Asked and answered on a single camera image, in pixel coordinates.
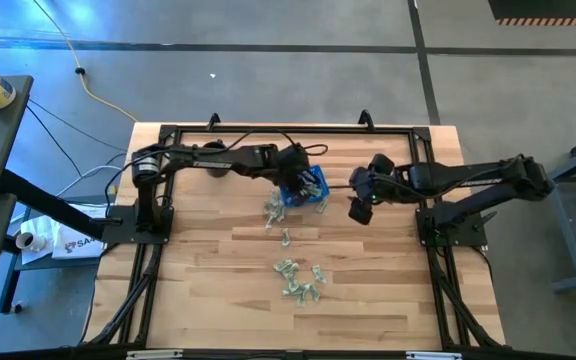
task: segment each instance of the wooden tabletop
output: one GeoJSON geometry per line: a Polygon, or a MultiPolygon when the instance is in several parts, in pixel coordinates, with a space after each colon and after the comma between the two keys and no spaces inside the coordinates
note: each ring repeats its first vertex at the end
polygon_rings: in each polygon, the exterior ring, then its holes
{"type": "MultiPolygon", "coordinates": [[[[135,125],[129,153],[157,142],[158,123],[135,125]]],[[[436,161],[463,164],[457,131],[430,127],[436,161]]],[[[241,134],[184,133],[185,144],[241,134]]],[[[396,165],[411,162],[401,135],[292,134],[302,145],[328,144],[311,164],[322,166],[329,184],[344,185],[352,170],[366,166],[375,153],[396,165]]],[[[241,145],[288,142],[279,134],[254,134],[241,145]]],[[[440,348],[437,318],[425,250],[414,225],[416,205],[374,208],[370,226],[348,217],[349,189],[333,190],[323,214],[314,206],[287,211],[286,219],[264,231],[263,203],[273,185],[231,173],[212,178],[205,170],[177,173],[175,221],[164,247],[148,336],[149,348],[431,350],[440,348]],[[281,229],[292,244],[283,248],[281,229]],[[304,308],[281,295],[286,281],[272,265],[291,258],[297,279],[312,282],[319,303],[304,308]],[[327,284],[314,282],[311,266],[321,265],[327,284]]],[[[446,196],[456,200],[468,190],[446,196]]],[[[117,203],[133,204],[137,191],[130,170],[121,179],[117,203]]],[[[135,245],[121,245],[99,266],[86,338],[97,335],[126,296],[135,245]]],[[[488,268],[469,248],[455,248],[462,296],[489,334],[503,343],[503,332],[488,268]]],[[[457,339],[448,307],[451,334],[457,339]]],[[[138,303],[135,323],[141,316],[138,303]]]]}

